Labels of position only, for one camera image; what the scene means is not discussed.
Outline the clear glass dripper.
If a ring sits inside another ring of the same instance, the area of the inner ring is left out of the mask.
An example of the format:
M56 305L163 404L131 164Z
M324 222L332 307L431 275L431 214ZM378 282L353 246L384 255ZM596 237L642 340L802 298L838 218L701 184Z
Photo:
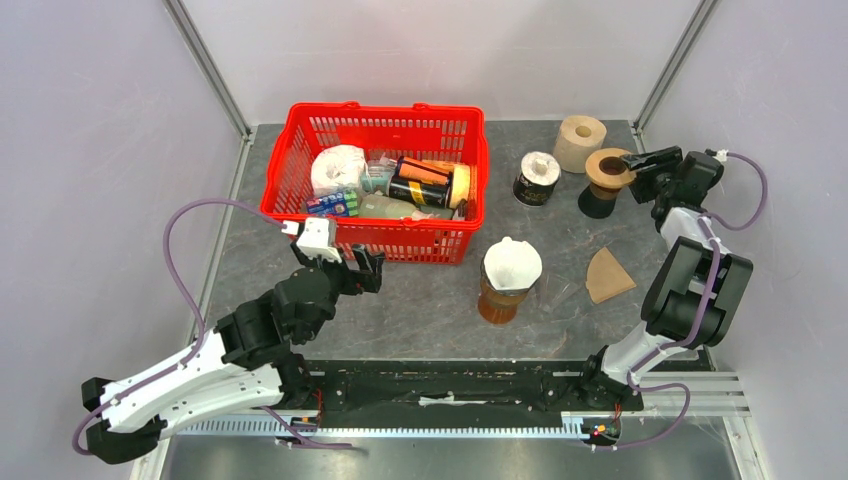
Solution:
M536 307L543 313L553 313L562 303L574 296L580 285L554 273L543 273L535 285Z

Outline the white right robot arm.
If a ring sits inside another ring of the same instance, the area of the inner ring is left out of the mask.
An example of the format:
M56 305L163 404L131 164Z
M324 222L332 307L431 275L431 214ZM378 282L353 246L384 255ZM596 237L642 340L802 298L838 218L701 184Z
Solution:
M753 273L751 260L731 253L713 232L714 215L702 206L724 174L725 155L683 153L678 146L653 152L602 155L587 164L589 186L578 204L588 216L590 197L603 204L630 189L652 206L657 232L669 248L641 307L641 322L624 339L604 346L584 364L577 382L588 408L609 410L640 393L641 378L666 358L726 336Z

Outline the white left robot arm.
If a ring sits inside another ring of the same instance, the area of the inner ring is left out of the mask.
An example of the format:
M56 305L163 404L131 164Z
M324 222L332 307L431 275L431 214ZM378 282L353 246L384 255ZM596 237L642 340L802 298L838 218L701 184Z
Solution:
M122 380L93 377L81 386L89 417L74 448L110 464L138 459L160 441L207 419L243 409L301 409L318 403L317 386L295 345L314 340L340 297L378 293L384 253L352 248L357 266L311 259L239 305L194 344Z

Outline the dark glass coffee dripper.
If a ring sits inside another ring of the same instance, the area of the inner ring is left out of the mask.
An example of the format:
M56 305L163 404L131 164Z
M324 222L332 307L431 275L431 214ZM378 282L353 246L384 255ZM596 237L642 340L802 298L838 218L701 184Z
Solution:
M528 275L506 267L495 268L489 272L484 264L480 266L480 274L480 295L483 298L494 298L497 303L505 303L500 297L526 296L540 279L540 276L537 276L530 281Z

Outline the brown paper coffee filter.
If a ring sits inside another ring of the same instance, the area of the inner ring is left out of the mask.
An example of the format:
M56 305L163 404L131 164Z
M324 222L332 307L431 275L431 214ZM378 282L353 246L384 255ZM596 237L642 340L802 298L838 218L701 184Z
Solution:
M586 289L593 304L600 304L636 288L637 284L607 247L597 251L586 271Z

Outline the white paper coffee filter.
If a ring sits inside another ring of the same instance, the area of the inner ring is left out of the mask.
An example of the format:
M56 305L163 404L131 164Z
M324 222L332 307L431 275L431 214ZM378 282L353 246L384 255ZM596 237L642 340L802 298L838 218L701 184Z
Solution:
M496 291L524 291L543 271L541 256L527 241L505 236L491 245L482 260L483 272Z

